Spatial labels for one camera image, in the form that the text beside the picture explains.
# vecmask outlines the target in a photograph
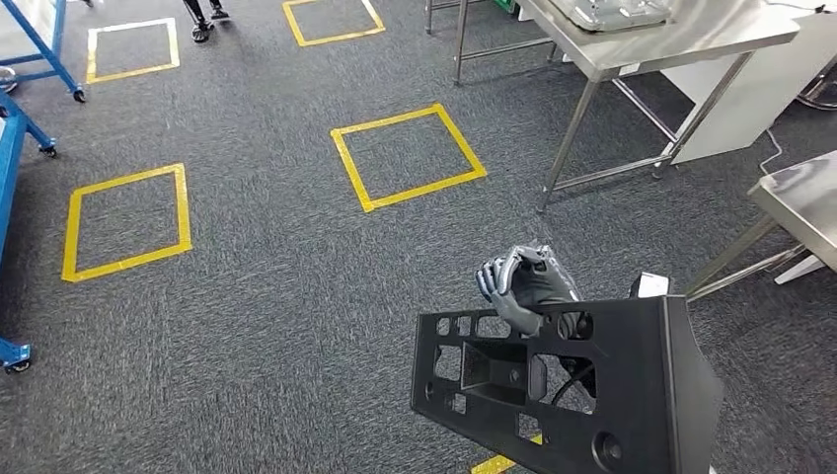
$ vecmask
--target black plastic panel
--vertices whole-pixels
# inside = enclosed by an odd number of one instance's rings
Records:
[[[544,315],[538,337],[511,331],[480,338],[480,318],[492,310],[418,317],[412,407],[418,413],[520,465],[543,474],[704,474],[722,399],[722,386],[692,336],[685,299],[663,296],[585,301],[533,308]],[[563,312],[587,312],[589,339],[558,334]],[[441,336],[436,325],[470,318],[470,331]],[[439,346],[462,349],[459,381],[436,377]],[[583,357],[595,366],[592,414],[537,401],[543,364],[533,355]],[[452,400],[465,397],[465,413]],[[544,443],[518,436],[518,418],[537,420]]]

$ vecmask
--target person's feet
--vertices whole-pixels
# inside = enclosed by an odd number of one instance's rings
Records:
[[[230,14],[225,12],[224,9],[221,7],[214,7],[212,9],[212,16],[210,17],[212,20],[225,20],[230,18]]]
[[[215,25],[211,23],[197,24],[191,29],[191,39],[194,42],[206,42],[212,35],[212,29],[214,28]]]

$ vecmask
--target gray glove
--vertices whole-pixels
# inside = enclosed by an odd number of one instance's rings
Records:
[[[538,334],[543,318],[523,306],[579,300],[548,245],[514,246],[505,257],[485,262],[476,278],[480,293],[495,306],[497,315],[526,336]],[[574,334],[575,319],[568,315],[559,322],[565,339]]]

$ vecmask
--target yellow tape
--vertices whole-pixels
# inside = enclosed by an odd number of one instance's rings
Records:
[[[453,136],[453,139],[456,142],[457,146],[459,146],[459,149],[462,151],[462,154],[465,155],[465,159],[468,160],[468,163],[471,164],[471,167],[473,169],[469,172],[462,173],[461,175],[445,178],[444,180],[440,180],[435,183],[430,183],[429,185],[419,186],[417,188],[401,191],[399,193],[395,193],[393,195],[385,197],[380,197],[378,199],[369,198],[369,193],[366,191],[366,187],[363,186],[363,181],[360,179],[360,174],[357,172],[357,167],[354,165],[354,161],[351,159],[351,154],[348,152],[348,147],[345,145],[345,140],[342,136],[347,133],[354,133],[357,131],[368,130],[380,126],[392,125],[393,123],[399,123],[402,121],[418,119],[421,117],[432,115],[439,116],[439,118],[442,120],[442,123],[444,123],[445,127],[447,128],[448,132],[451,134],[451,136]],[[341,155],[343,166],[345,167],[345,171],[348,174],[348,179],[351,181],[351,185],[354,188],[354,192],[357,194],[357,199],[360,201],[360,206],[366,212],[374,210],[378,207],[383,207],[385,205],[401,202],[402,200],[407,200],[421,195],[426,195],[427,193],[432,193],[434,191],[443,190],[445,188],[459,185],[467,181],[476,180],[477,178],[482,178],[486,175],[486,169],[483,167],[483,164],[480,163],[480,160],[477,158],[477,155],[474,153],[474,150],[472,150],[471,146],[468,145],[468,142],[465,141],[465,137],[462,135],[462,132],[459,131],[459,129],[453,123],[453,120],[450,118],[450,116],[447,114],[447,112],[444,110],[441,104],[433,104],[432,106],[426,109],[407,112],[406,114],[400,114],[394,117],[381,118],[378,120],[368,121],[366,123],[360,123],[357,125],[335,128],[332,130],[332,139],[335,141],[335,146],[337,147],[338,152]]]
[[[540,444],[543,442],[543,437],[538,434],[532,438],[532,442]],[[471,474],[500,474],[516,465],[517,463],[511,459],[498,455],[472,467]]]
[[[168,173],[173,173],[175,175],[178,243],[159,250],[129,257],[118,262],[112,262],[78,272],[76,270],[76,264],[78,261],[78,236],[79,222],[81,220],[82,197],[84,195],[89,195]],[[133,175],[96,183],[94,185],[85,186],[73,191],[72,195],[70,195],[70,205],[67,212],[67,235],[64,240],[64,263],[61,269],[61,279],[75,282],[101,277],[102,275],[130,269],[155,260],[165,259],[166,257],[181,254],[188,250],[191,250],[191,232],[189,220],[189,198],[187,196],[186,187],[186,170],[183,163],[177,163],[154,170],[144,171],[142,173],[135,173]]]
[[[143,67],[134,69],[132,71],[118,72],[116,74],[108,74],[105,76],[96,75],[96,50],[99,48],[99,33],[121,32],[124,30],[132,30],[135,28],[153,27],[155,25],[165,25],[169,34],[169,63],[159,66]],[[125,25],[116,25],[113,27],[93,28],[88,31],[87,35],[87,83],[95,84],[97,82],[113,81],[114,79],[124,79],[126,77],[139,76],[140,74],[148,74],[151,72],[164,71],[172,69],[181,65],[180,50],[178,49],[178,32],[175,27],[174,18],[164,18],[161,20],[152,20],[150,22],[128,23]]]
[[[386,31],[386,28],[384,28],[384,22],[381,21],[381,17],[378,16],[377,12],[375,12],[375,9],[372,7],[372,4],[369,3],[369,0],[360,0],[361,2],[363,2],[363,6],[366,7],[366,12],[369,13],[370,17],[372,17],[372,21],[375,23],[375,28],[371,30],[366,30],[365,32],[346,33],[345,35],[337,35],[334,37],[305,39],[305,37],[302,36],[302,31],[299,29],[299,24],[296,22],[296,18],[293,16],[293,10],[291,7],[293,7],[294,5],[302,5],[305,3],[312,3],[316,1],[317,0],[290,0],[282,4],[282,11],[284,11],[285,13],[285,18],[287,18],[288,25],[290,26],[290,30],[293,33],[293,37],[296,39],[296,42],[300,46],[314,46],[317,44],[325,44],[327,42],[352,40],[355,38],[366,37],[368,35],[375,35],[377,33]]]

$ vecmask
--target stainless steel table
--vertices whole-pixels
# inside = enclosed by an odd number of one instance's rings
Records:
[[[761,0],[675,0],[672,5],[674,13],[668,23],[614,33],[589,33],[578,28],[549,0],[517,0],[517,3],[534,17],[538,26],[548,35],[547,38],[463,53],[469,3],[467,0],[459,2],[455,83],[460,81],[463,60],[544,42],[554,42],[587,76],[587,84],[541,191],[538,210],[545,208],[552,191],[625,173],[642,166],[670,162],[680,153],[683,145],[721,98],[729,83],[746,64],[752,51],[789,42],[799,31],[799,25],[771,11]],[[619,80],[625,76],[716,59],[729,54],[739,54],[739,57],[679,136],[666,127],[662,120]],[[557,183],[578,132],[578,126],[593,95],[599,84],[608,80],[613,80],[617,87],[640,107],[669,137],[673,146],[670,152],[664,155]]]
[[[686,291],[690,299],[706,296],[756,272],[775,268],[805,249],[837,272],[837,151],[765,176],[749,194],[766,214],[698,272]],[[799,240],[799,245],[705,284],[777,225]]]
[[[835,89],[837,89],[837,56],[834,56],[825,69],[805,87],[797,96],[797,100],[821,111],[837,111],[837,100],[833,92]]]

